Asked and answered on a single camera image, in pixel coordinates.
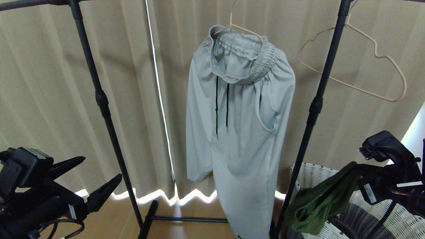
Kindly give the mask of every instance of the clothing rack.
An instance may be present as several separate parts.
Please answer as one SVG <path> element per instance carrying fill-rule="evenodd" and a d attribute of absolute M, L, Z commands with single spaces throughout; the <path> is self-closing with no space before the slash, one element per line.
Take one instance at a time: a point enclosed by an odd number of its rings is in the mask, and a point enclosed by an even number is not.
<path fill-rule="evenodd" d="M 0 11 L 4 10 L 10 10 L 10 9 L 17 9 L 17 8 L 23 8 L 28 6 L 37 6 L 37 5 L 44 5 L 44 4 L 54 4 L 54 5 L 69 5 L 72 10 L 72 15 L 75 19 L 75 24 L 78 30 L 78 35 L 81 41 L 81 45 L 84 51 L 84 55 L 87 61 L 88 69 L 90 71 L 90 75 L 93 81 L 93 85 L 95 88 L 95 98 L 97 105 L 100 108 L 100 111 L 102 113 L 103 118 L 105 119 L 105 124 L 108 129 L 109 137 L 112 142 L 112 146 L 115 151 L 115 155 L 117 157 L 117 161 L 119 164 L 119 167 L 122 172 L 122 176 L 124 178 L 125 186 L 127 188 L 127 191 L 129 193 L 129 198 L 134 210 L 134 213 L 137 218 L 137 222 L 140 227 L 140 234 L 138 236 L 138 239 L 146 239 L 150 226 L 152 225 L 152 222 L 154 220 L 158 221 L 185 221 L 185 222 L 215 222 L 215 223 L 228 223 L 227 219 L 217 219 L 217 218 L 201 218 L 201 217 L 169 217 L 169 216 L 156 216 L 156 210 L 158 208 L 158 202 L 156 200 L 153 200 L 149 211 L 145 217 L 145 222 L 143 222 L 142 216 L 140 214 L 139 208 L 137 206 L 136 197 L 133 192 L 133 187 L 131 186 L 130 177 L 128 175 L 127 168 L 125 166 L 124 157 L 121 152 L 121 148 L 119 146 L 118 138 L 115 132 L 115 128 L 111 119 L 111 112 L 108 107 L 108 99 L 106 97 L 106 94 L 102 90 L 102 86 L 100 84 L 99 76 L 97 74 L 96 66 L 93 60 L 93 56 L 90 50 L 90 45 L 87 39 L 87 34 L 85 31 L 84 23 L 82 20 L 82 13 L 79 6 L 79 2 L 81 0 L 18 0 L 14 2 L 9 3 L 1 3 L 0 4 Z M 337 23 L 335 26 L 334 34 L 332 37 L 331 45 L 329 47 L 328 56 L 326 59 L 326 63 L 323 69 L 322 77 L 320 79 L 319 87 L 317 89 L 316 96 L 314 97 L 310 109 L 309 109 L 309 116 L 307 119 L 307 126 L 304 131 L 304 135 L 301 141 L 300 149 L 298 151 L 297 159 L 295 161 L 294 170 L 291 175 L 291 180 L 289 183 L 289 188 L 286 193 L 286 200 L 283 202 L 281 212 L 279 214 L 279 218 L 277 221 L 277 224 L 275 224 L 274 220 L 272 219 L 271 225 L 270 225 L 270 238 L 271 239 L 279 239 L 279 233 L 283 225 L 284 221 L 284 213 L 286 209 L 288 208 L 289 201 L 292 197 L 293 190 L 295 188 L 295 182 L 298 177 L 298 173 L 301 167 L 301 164 L 304 159 L 304 155 L 307 150 L 307 146 L 310 140 L 310 136 L 313 132 L 314 125 L 316 124 L 318 115 L 322 109 L 323 105 L 323 94 L 325 92 L 326 84 L 328 82 L 329 75 L 332 70 L 332 65 L 335 60 L 335 56 L 338 50 L 338 45 L 342 36 L 344 24 L 346 22 L 346 18 L 348 16 L 350 5 L 353 0 L 341 0 L 341 4 L 338 11 L 338 18 Z M 424 0 L 410 0 L 410 1 L 417 1 L 417 2 L 423 2 Z"/>

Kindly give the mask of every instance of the elastic waistband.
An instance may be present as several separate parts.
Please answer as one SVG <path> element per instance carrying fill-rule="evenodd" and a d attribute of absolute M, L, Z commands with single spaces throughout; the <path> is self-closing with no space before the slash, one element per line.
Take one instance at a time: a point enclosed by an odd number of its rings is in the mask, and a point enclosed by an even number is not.
<path fill-rule="evenodd" d="M 224 26 L 215 25 L 210 28 L 207 38 L 209 54 L 211 56 L 211 69 L 213 73 L 230 84 L 253 84 L 263 79 L 276 65 L 281 50 L 268 42 L 267 36 L 263 36 L 263 42 L 255 35 L 245 35 L 231 28 L 226 28 L 215 36 L 213 34 Z M 249 75 L 245 78 L 235 79 L 227 77 L 218 66 L 215 56 L 211 53 L 214 44 L 219 44 L 228 51 L 249 60 L 255 60 Z"/>

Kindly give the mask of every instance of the laundry basket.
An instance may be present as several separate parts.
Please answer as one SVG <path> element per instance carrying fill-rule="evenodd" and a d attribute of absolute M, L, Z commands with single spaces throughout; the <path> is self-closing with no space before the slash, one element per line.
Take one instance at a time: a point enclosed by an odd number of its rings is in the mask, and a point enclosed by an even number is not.
<path fill-rule="evenodd" d="M 295 184 L 294 195 L 302 188 L 312 188 L 318 185 L 337 172 L 337 170 L 320 165 L 303 163 Z M 360 191 L 355 191 L 351 196 L 347 212 L 341 216 L 340 221 L 345 227 L 354 230 L 359 239 L 366 239 L 387 211 L 390 203 L 391 200 L 385 200 L 370 205 L 363 200 Z M 331 223 L 325 223 L 323 230 L 317 236 L 307 233 L 303 233 L 302 236 L 304 239 L 348 238 Z M 397 204 L 373 239 L 425 239 L 425 219 L 410 214 L 403 206 Z"/>

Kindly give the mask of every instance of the clothes hanger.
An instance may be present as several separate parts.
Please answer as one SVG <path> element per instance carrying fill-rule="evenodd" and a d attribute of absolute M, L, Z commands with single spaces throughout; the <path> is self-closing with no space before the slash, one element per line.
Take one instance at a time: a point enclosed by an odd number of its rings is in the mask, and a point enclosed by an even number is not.
<path fill-rule="evenodd" d="M 216 32 L 213 34 L 213 36 L 215 36 L 216 34 L 218 34 L 219 32 L 221 32 L 222 30 L 224 30 L 224 29 L 226 29 L 226 28 L 234 27 L 234 28 L 237 28 L 237 29 L 239 29 L 239 30 L 246 31 L 246 32 L 248 32 L 248 33 L 250 33 L 250 34 L 252 34 L 252 35 L 257 36 L 258 38 L 260 38 L 261 43 L 263 43 L 263 42 L 264 42 L 263 37 L 262 37 L 262 36 L 260 36 L 259 34 L 257 34 L 257 33 L 253 32 L 253 31 L 250 31 L 250 30 L 248 30 L 248 29 L 245 29 L 245 28 L 243 28 L 243 27 L 240 27 L 240 26 L 235 25 L 235 24 L 233 24 L 233 23 L 232 23 L 232 13 L 233 13 L 233 7 L 235 6 L 235 3 L 236 3 L 236 0 L 233 2 L 232 8 L 230 9 L 230 23 L 229 23 L 229 25 L 227 25 L 227 26 L 223 27 L 222 29 L 220 29 L 220 30 L 216 31 Z M 226 74 L 226 76 L 240 80 L 240 78 L 239 78 L 239 77 L 235 77 L 235 76 L 227 75 L 227 74 Z"/>
<path fill-rule="evenodd" d="M 358 87 L 356 87 L 356 86 L 353 86 L 353 85 L 347 84 L 347 83 L 342 82 L 342 81 L 340 81 L 340 80 L 337 80 L 337 79 L 335 79 L 335 78 L 333 78 L 333 77 L 329 77 L 329 79 L 334 80 L 334 81 L 336 81 L 336 82 L 338 82 L 338 83 L 341 83 L 341 84 L 343 84 L 343 85 L 346 85 L 346 86 L 348 86 L 348 87 L 350 87 L 350 88 L 352 88 L 352 89 L 354 89 L 354 90 L 358 90 L 358 91 L 360 91 L 360 92 L 366 93 L 366 94 L 368 94 L 368 95 L 371 95 L 371 96 L 374 96 L 374 97 L 377 97 L 377 98 L 380 98 L 380 99 L 383 99 L 383 100 L 386 100 L 386 101 L 389 101 L 389 102 L 397 102 L 397 101 L 402 100 L 402 99 L 404 98 L 404 96 L 406 95 L 406 91 L 407 91 L 407 82 L 406 82 L 406 78 L 405 78 L 405 76 L 404 76 L 403 72 L 401 71 L 400 67 L 397 65 L 397 63 L 395 63 L 395 61 L 394 61 L 394 60 L 393 60 L 390 56 L 379 56 L 379 55 L 378 55 L 378 53 L 377 53 L 378 43 L 376 42 L 376 40 L 375 40 L 375 39 L 373 39 L 371 36 L 367 35 L 366 33 L 364 33 L 363 31 L 361 31 L 361 30 L 359 30 L 358 28 L 356 28 L 356 27 L 354 27 L 353 25 L 351 25 L 351 24 L 349 23 L 349 21 L 350 21 L 350 16 L 351 16 L 351 13 L 349 13 L 349 14 L 348 14 L 348 17 L 347 17 L 347 21 L 346 21 L 346 23 L 345 23 L 345 26 L 347 26 L 347 27 L 349 27 L 349 28 L 353 29 L 354 31 L 356 31 L 356 32 L 360 33 L 361 35 L 363 35 L 363 36 L 365 36 L 366 38 L 368 38 L 371 42 L 373 42 L 373 44 L 375 45 L 375 47 L 374 47 L 374 54 L 375 54 L 375 58 L 386 58 L 386 59 L 388 59 L 388 60 L 389 60 L 389 61 L 390 61 L 390 62 L 394 65 L 394 67 L 396 68 L 397 72 L 399 73 L 399 75 L 400 75 L 400 77 L 401 77 L 401 79 L 402 79 L 402 81 L 403 81 L 403 91 L 402 91 L 402 93 L 400 94 L 400 96 L 394 100 L 394 99 L 389 99 L 389 98 L 387 98 L 387 97 L 380 96 L 380 95 L 378 95 L 378 94 L 375 94 L 375 93 L 372 93 L 372 92 L 369 92 L 369 91 L 363 90 L 363 89 L 358 88 Z M 335 29 L 335 27 L 332 27 L 332 28 L 329 28 L 329 29 L 327 29 L 327 30 L 321 31 L 321 32 L 319 32 L 319 33 L 317 33 L 317 34 L 316 34 L 316 36 L 314 37 L 314 39 L 310 39 L 310 40 L 308 40 L 308 41 L 307 41 L 307 42 L 306 42 L 306 43 L 305 43 L 305 44 L 301 47 L 300 51 L 298 52 L 298 57 L 297 57 L 298 62 L 299 62 L 299 63 L 301 63 L 301 64 L 303 64 L 303 65 L 304 65 L 304 66 L 306 66 L 307 68 L 309 68 L 309 69 L 311 69 L 311 70 L 313 70 L 313 71 L 315 71 L 315 72 L 317 72 L 317 73 L 319 73 L 319 74 L 322 74 L 322 72 L 320 72 L 320 71 L 318 71 L 318 70 L 316 70 L 316 69 L 314 69 L 314 68 L 312 68 L 312 67 L 308 66 L 307 64 L 305 64 L 304 62 L 302 62 L 302 61 L 300 60 L 301 51 L 304 49 L 304 47 L 307 45 L 307 43 L 309 43 L 309 42 L 314 42 L 320 34 L 322 34 L 322 33 L 326 32 L 326 31 L 333 30 L 333 29 Z"/>

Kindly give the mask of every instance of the beige curtain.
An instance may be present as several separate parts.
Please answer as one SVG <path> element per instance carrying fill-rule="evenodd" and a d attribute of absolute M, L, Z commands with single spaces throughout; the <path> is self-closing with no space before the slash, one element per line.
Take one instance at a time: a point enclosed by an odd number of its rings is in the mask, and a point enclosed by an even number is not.
<path fill-rule="evenodd" d="M 232 0 L 149 0 L 164 109 L 180 197 L 194 188 L 209 195 L 213 179 L 186 179 L 185 110 L 187 77 L 193 52 L 215 24 L 229 23 Z M 289 166 L 295 162 L 308 109 L 320 75 L 296 60 L 301 46 L 317 32 L 335 25 L 340 1 L 238 0 L 234 23 L 262 35 L 282 49 L 292 65 L 297 86 L 281 156 L 278 190 L 284 191 Z M 324 106 L 305 162 L 340 169 L 350 161 L 366 162 L 356 151 L 370 135 L 388 130 L 401 139 L 425 100 L 425 4 L 407 1 L 359 1 L 351 24 L 374 37 L 379 53 L 388 54 L 408 79 L 405 99 L 389 103 L 329 81 Z M 303 52 L 309 65 L 322 69 L 332 32 L 322 34 Z M 332 76 L 372 92 L 396 98 L 401 80 L 386 60 L 373 56 L 373 44 L 345 29 Z"/>
<path fill-rule="evenodd" d="M 174 184 L 145 4 L 96 0 L 80 5 L 137 196 L 162 189 L 171 198 Z M 1 149 L 38 148 L 56 162 L 86 156 L 58 182 L 92 192 L 120 170 L 70 8 L 3 11 L 0 31 Z M 123 191 L 122 182 L 116 193 Z"/>

